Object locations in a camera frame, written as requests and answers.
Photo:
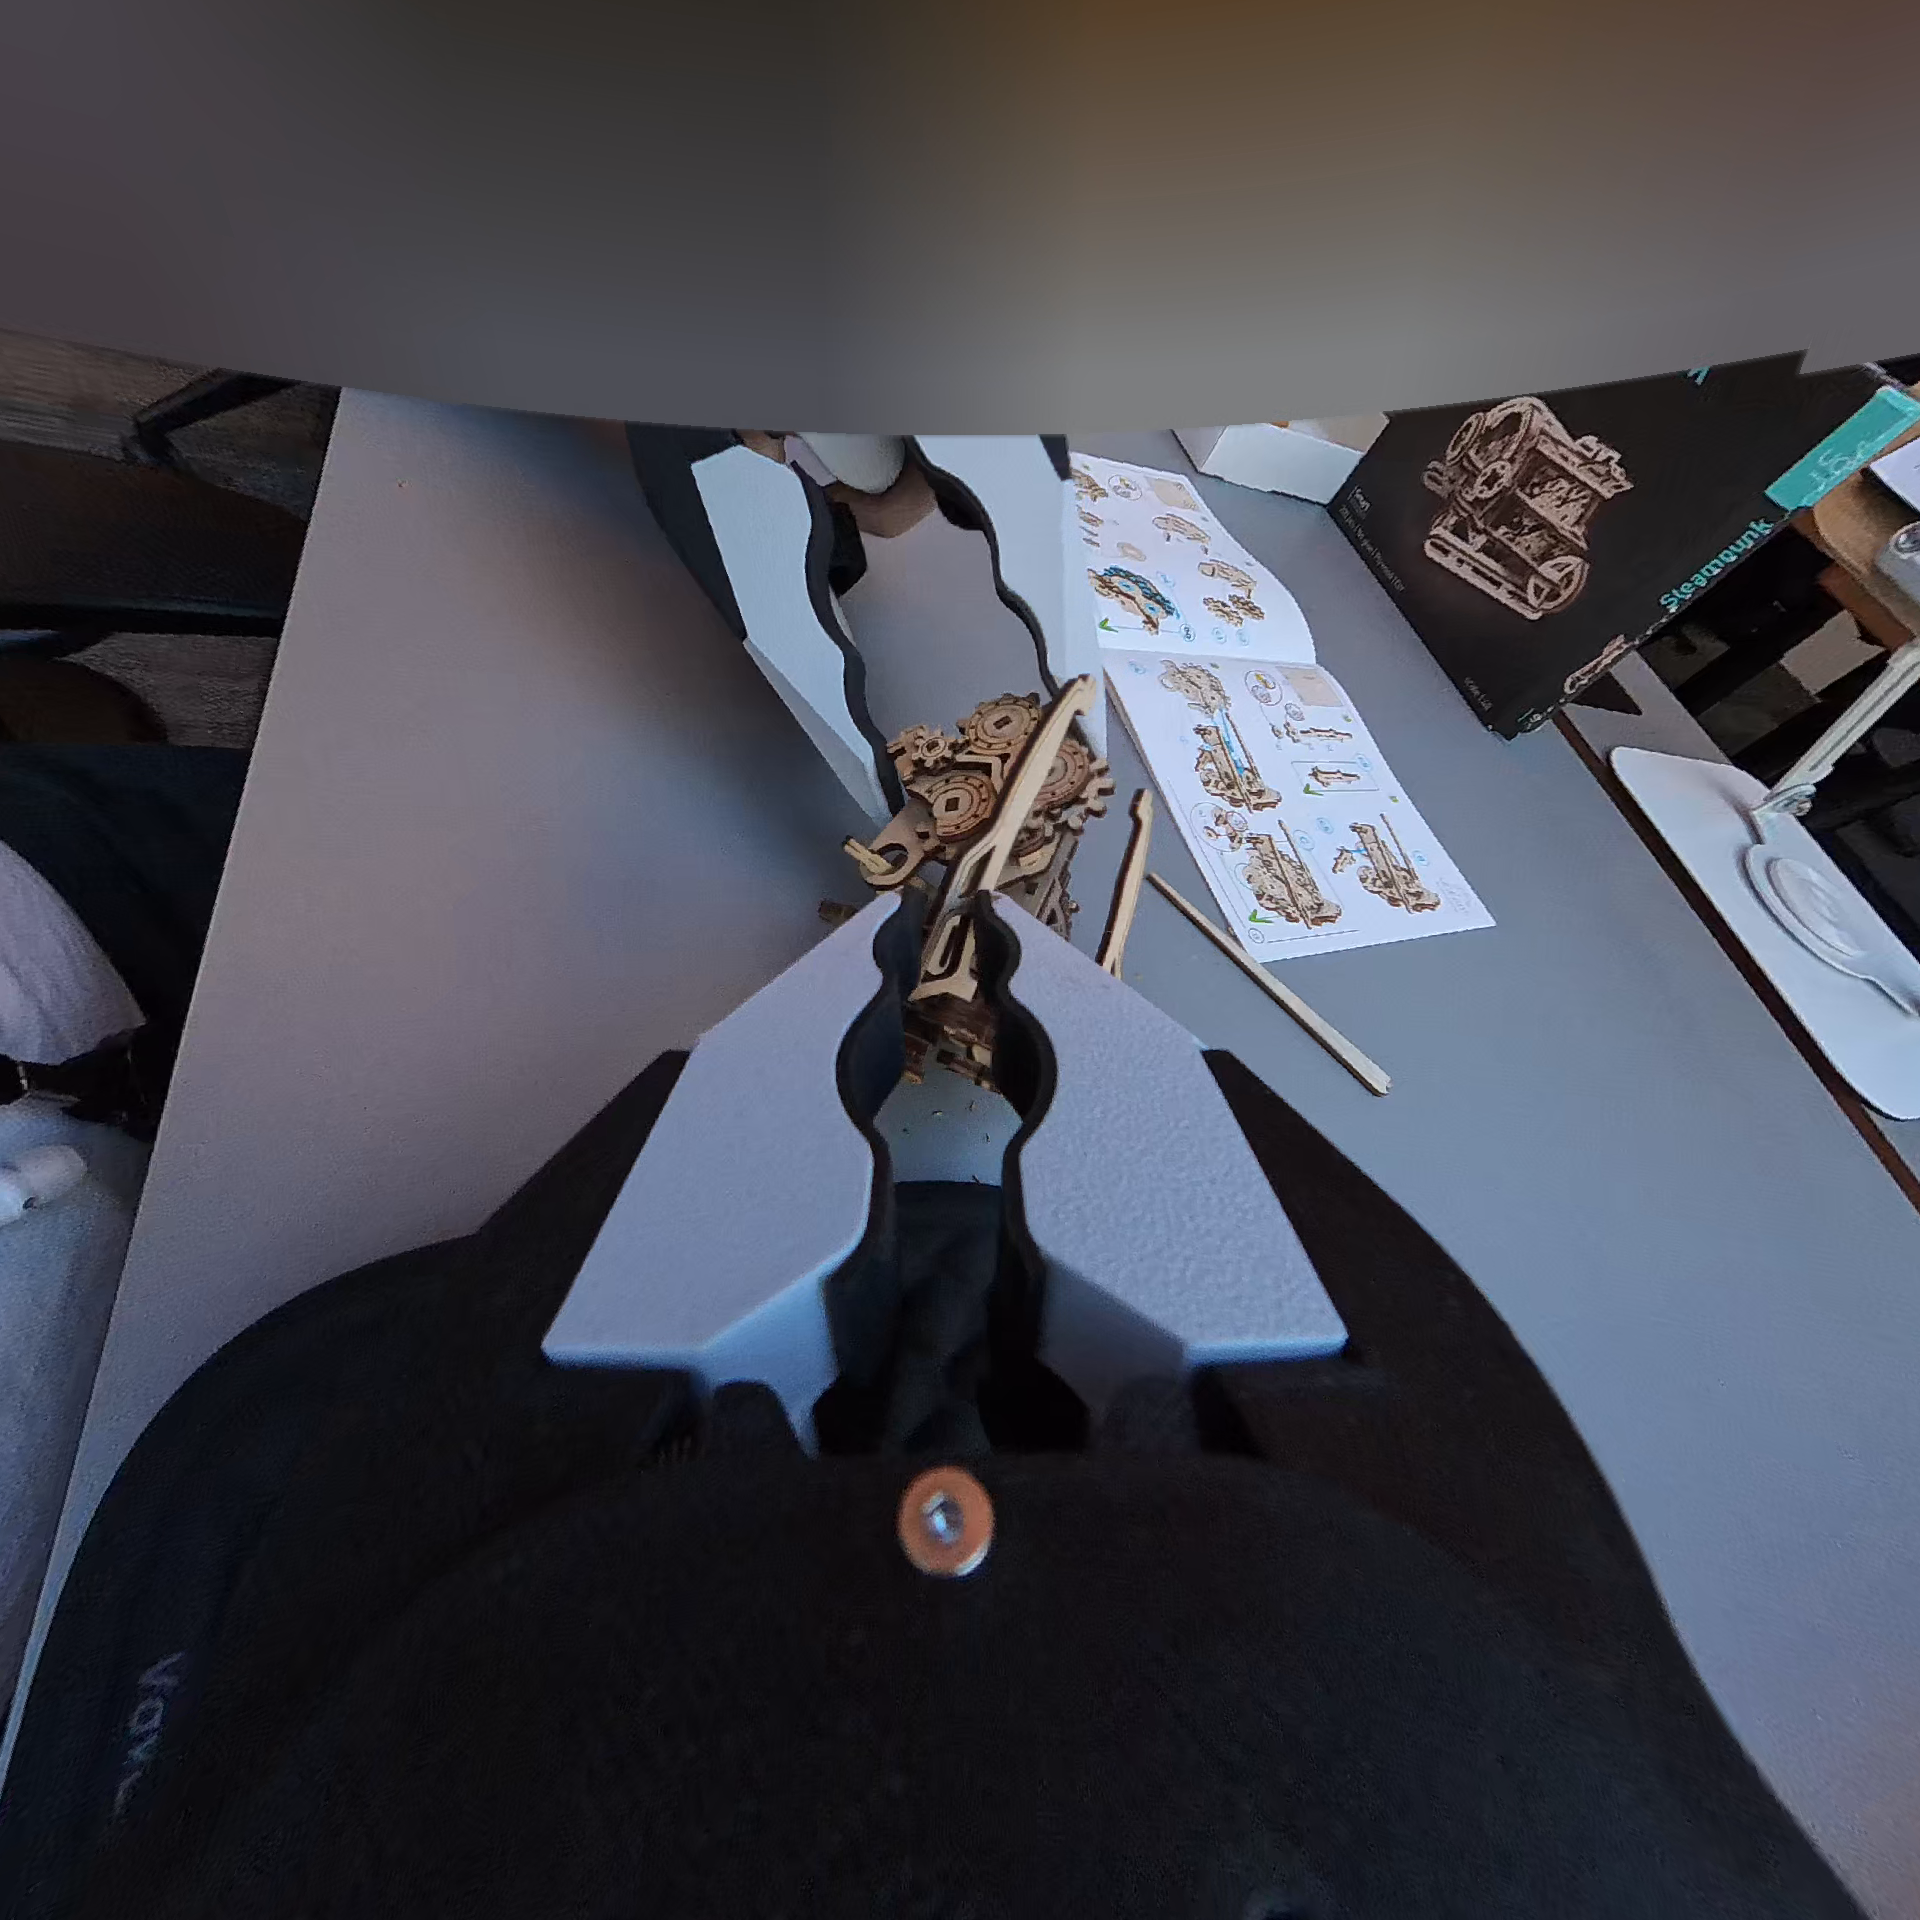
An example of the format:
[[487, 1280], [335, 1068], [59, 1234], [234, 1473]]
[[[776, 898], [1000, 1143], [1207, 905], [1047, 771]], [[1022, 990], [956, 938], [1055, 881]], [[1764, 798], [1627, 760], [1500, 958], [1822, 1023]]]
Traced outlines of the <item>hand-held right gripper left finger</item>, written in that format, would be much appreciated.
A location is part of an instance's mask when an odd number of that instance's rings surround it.
[[825, 1283], [875, 1224], [906, 976], [908, 903], [879, 898], [700, 1035], [545, 1334], [551, 1362], [828, 1390]]

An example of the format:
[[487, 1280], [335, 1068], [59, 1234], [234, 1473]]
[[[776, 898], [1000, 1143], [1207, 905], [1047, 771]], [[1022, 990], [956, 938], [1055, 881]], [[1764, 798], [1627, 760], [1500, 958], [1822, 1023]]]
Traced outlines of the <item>thin dark wooden strip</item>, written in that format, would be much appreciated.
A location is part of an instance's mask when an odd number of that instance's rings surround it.
[[1111, 976], [1122, 974], [1122, 955], [1136, 922], [1138, 898], [1145, 888], [1151, 844], [1158, 820], [1155, 792], [1142, 786], [1130, 806], [1131, 832], [1121, 859], [1111, 894], [1111, 910], [1096, 948], [1096, 962]]

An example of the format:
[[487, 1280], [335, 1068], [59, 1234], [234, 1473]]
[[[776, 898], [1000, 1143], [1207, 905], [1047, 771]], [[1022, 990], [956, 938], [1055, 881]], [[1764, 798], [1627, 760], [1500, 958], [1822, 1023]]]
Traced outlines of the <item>white stand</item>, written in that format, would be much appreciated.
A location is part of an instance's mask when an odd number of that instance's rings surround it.
[[1919, 1116], [1919, 962], [1804, 819], [1839, 760], [1905, 697], [1919, 642], [1772, 785], [1731, 763], [1635, 748], [1610, 763], [1656, 834], [1835, 1075], [1892, 1120]]

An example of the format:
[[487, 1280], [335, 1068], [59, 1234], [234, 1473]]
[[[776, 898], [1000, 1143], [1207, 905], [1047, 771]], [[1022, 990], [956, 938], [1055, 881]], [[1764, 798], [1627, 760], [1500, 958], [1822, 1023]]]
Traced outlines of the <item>person's clothing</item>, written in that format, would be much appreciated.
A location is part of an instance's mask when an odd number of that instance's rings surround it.
[[2, 763], [2, 1663], [16, 1683], [249, 761]]

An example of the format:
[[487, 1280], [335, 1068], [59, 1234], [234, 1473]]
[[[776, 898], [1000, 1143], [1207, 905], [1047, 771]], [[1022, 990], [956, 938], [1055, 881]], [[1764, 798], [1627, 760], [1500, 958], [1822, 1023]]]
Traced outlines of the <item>assembly instruction booklet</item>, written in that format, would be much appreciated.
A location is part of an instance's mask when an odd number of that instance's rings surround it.
[[1272, 964], [1492, 928], [1199, 482], [1081, 450], [1071, 480], [1114, 711], [1238, 944]]

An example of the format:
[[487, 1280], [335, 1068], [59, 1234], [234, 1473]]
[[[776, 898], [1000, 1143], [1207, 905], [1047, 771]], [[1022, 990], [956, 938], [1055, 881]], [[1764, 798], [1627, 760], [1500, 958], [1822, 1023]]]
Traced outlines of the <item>thin light wooden stick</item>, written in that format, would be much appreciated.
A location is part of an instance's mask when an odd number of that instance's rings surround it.
[[1145, 882], [1155, 890], [1155, 894], [1177, 913], [1188, 928], [1194, 928], [1206, 943], [1209, 943], [1239, 974], [1243, 974], [1263, 998], [1273, 1001], [1282, 1015], [1303, 1030], [1303, 1034], [1326, 1052], [1351, 1080], [1364, 1087], [1375, 1098], [1385, 1098], [1392, 1092], [1395, 1082], [1391, 1075], [1356, 1042], [1351, 1042], [1345, 1034], [1334, 1026], [1330, 1019], [1310, 1008], [1310, 1003], [1282, 986], [1276, 976], [1260, 967], [1252, 958], [1238, 947], [1235, 938], [1211, 922], [1199, 905], [1188, 903], [1171, 882], [1166, 882], [1159, 874], [1147, 871]]

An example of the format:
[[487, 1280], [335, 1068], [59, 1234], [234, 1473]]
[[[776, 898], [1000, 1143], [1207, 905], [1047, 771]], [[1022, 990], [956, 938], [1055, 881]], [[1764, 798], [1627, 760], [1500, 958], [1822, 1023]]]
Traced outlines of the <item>white cardboard box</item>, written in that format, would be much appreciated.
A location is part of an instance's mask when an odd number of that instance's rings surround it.
[[1201, 474], [1329, 505], [1384, 430], [1384, 415], [1364, 415], [1177, 428], [1176, 440]]

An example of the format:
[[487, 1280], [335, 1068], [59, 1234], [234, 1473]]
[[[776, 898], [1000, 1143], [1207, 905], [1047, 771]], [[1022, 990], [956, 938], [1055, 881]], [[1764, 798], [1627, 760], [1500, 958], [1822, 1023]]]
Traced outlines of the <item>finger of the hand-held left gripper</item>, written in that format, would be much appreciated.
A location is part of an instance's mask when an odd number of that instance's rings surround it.
[[1032, 631], [1044, 684], [1091, 680], [1094, 707], [1081, 730], [1106, 758], [1106, 688], [1065, 438], [918, 435], [906, 449], [936, 497], [988, 540], [1000, 599]]
[[735, 430], [632, 424], [630, 454], [667, 546], [854, 802], [882, 825], [904, 785], [832, 588], [839, 522], [828, 494]]

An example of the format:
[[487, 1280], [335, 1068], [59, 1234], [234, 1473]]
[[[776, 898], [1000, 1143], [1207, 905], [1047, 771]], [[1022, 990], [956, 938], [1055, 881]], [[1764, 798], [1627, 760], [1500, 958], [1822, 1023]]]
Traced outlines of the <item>wooden gear model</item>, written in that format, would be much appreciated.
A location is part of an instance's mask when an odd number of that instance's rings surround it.
[[906, 1001], [906, 1078], [936, 1070], [995, 1089], [998, 1015], [976, 983], [976, 944], [946, 918], [959, 898], [995, 888], [1038, 923], [1072, 935], [1072, 859], [1083, 831], [1114, 798], [1114, 771], [1091, 751], [1083, 708], [1063, 691], [1000, 696], [964, 716], [956, 732], [908, 728], [887, 748], [904, 785], [904, 807], [872, 844], [843, 850], [879, 897], [919, 897], [926, 938], [919, 983]]

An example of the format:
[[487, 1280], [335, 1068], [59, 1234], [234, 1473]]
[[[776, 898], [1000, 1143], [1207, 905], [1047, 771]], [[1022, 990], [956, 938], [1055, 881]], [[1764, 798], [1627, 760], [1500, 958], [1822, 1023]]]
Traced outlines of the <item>curved wooden model part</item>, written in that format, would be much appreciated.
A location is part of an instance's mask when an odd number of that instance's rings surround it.
[[976, 1001], [979, 902], [1009, 888], [1030, 888], [1038, 902], [1060, 894], [1080, 832], [1114, 794], [1108, 763], [1081, 730], [1091, 707], [1088, 676], [1049, 705], [1025, 696], [988, 703], [919, 783], [942, 882], [926, 914], [912, 1006], [948, 1017]]

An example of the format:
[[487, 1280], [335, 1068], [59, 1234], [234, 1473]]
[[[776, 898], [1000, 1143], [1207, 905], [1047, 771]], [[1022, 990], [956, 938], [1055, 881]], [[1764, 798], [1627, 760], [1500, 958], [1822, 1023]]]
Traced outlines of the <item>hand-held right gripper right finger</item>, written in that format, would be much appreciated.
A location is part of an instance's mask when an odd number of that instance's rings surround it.
[[1071, 1388], [1320, 1361], [1348, 1343], [1194, 1034], [1009, 897], [976, 905], [1014, 1246]]

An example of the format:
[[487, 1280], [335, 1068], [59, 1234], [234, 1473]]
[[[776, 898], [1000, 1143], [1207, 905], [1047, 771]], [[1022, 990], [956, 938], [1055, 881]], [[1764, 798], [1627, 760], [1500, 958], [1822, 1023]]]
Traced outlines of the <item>black model kit box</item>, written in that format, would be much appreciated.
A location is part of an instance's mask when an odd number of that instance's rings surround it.
[[1729, 582], [1915, 425], [1879, 367], [1802, 353], [1392, 415], [1329, 505], [1513, 739]]

